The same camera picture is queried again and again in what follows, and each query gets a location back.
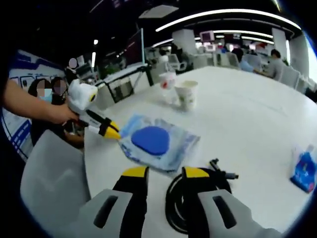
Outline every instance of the human arm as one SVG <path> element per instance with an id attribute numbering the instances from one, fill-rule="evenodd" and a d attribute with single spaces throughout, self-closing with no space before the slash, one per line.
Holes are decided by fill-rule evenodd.
<path id="1" fill-rule="evenodd" d="M 274 63 L 270 62 L 267 65 L 266 76 L 269 78 L 274 78 L 274 74 L 275 74 L 275 66 L 274 66 Z"/>
<path id="2" fill-rule="evenodd" d="M 253 69 L 253 73 L 256 73 L 256 74 L 259 74 L 259 75 L 262 75 L 262 76 L 265 76 L 265 77 L 269 77 L 269 78 L 270 78 L 270 76 L 269 76 L 267 73 L 258 71 L 258 70 L 256 70 L 256 69 Z"/>
<path id="3" fill-rule="evenodd" d="M 78 120 L 67 104 L 56 106 L 40 100 L 24 91 L 14 81 L 8 80 L 3 94 L 3 106 L 22 117 L 50 121 L 56 124 Z"/>

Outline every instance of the ceiling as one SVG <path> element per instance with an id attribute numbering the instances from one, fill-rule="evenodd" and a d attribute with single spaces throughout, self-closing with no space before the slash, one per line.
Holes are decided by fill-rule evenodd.
<path id="1" fill-rule="evenodd" d="M 272 0 L 73 0 L 34 4 L 27 1 L 25 5 L 15 2 L 12 0 L 13 6 L 4 10 L 13 16 L 10 20 L 4 19 L 9 22 L 9 36 L 14 35 L 20 48 L 63 65 L 72 57 L 92 51 L 97 52 L 98 62 L 107 53 L 119 51 L 138 28 L 144 28 L 145 46 L 170 39 L 173 31 L 183 28 L 193 29 L 196 35 L 205 30 L 246 30 L 271 35 L 274 24 L 285 31 L 288 39 L 301 34 L 288 23 L 250 13 L 207 15 L 155 31 L 185 16 L 227 8 L 261 10 L 295 21 L 293 15 L 280 13 Z M 114 8 L 114 2 L 120 7 Z M 162 3 L 179 9 L 164 18 L 138 19 L 145 10 Z"/>

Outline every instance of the monitor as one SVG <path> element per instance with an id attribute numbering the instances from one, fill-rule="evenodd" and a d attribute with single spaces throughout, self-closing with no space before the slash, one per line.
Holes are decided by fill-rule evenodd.
<path id="1" fill-rule="evenodd" d="M 125 59 L 126 66 L 135 63 L 145 63 L 144 55 L 143 28 L 135 33 L 125 45 L 124 49 L 118 54 Z"/>
<path id="2" fill-rule="evenodd" d="M 213 31 L 204 31 L 204 32 L 201 32 L 199 35 L 200 35 L 200 40 L 202 42 L 214 41 Z"/>
<path id="3" fill-rule="evenodd" d="M 236 45 L 242 45 L 242 38 L 241 34 L 224 34 L 224 41 L 225 43 L 231 43 L 231 44 L 236 44 Z"/>

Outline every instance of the tissue box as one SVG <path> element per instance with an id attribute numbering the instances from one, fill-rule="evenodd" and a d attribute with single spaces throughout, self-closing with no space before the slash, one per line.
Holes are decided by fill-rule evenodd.
<path id="1" fill-rule="evenodd" d="M 310 193 L 316 185 L 317 165 L 314 158 L 314 147 L 309 146 L 304 152 L 299 153 L 294 149 L 295 163 L 292 166 L 290 180 L 303 191 Z"/>

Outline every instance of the white round table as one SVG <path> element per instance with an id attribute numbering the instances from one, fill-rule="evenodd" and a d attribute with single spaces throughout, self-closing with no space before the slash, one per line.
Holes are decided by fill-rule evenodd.
<path id="1" fill-rule="evenodd" d="M 123 126 L 135 113 L 162 118 L 201 137 L 196 152 L 182 165 L 206 167 L 219 158 L 222 170 L 239 179 L 230 182 L 233 195 L 251 208 L 265 228 L 286 231 L 301 213 L 309 195 L 289 180 L 295 145 L 317 145 L 317 105 L 272 79 L 220 67 L 205 67 L 178 76 L 199 83 L 198 104 L 182 113 L 161 102 L 155 85 L 105 111 Z M 138 166 L 116 141 L 85 132 L 85 164 L 91 196 L 112 189 L 123 171 Z M 142 237 L 186 237 L 174 231 L 165 213 L 165 193 L 172 178 L 153 170 L 149 175 L 148 212 Z"/>

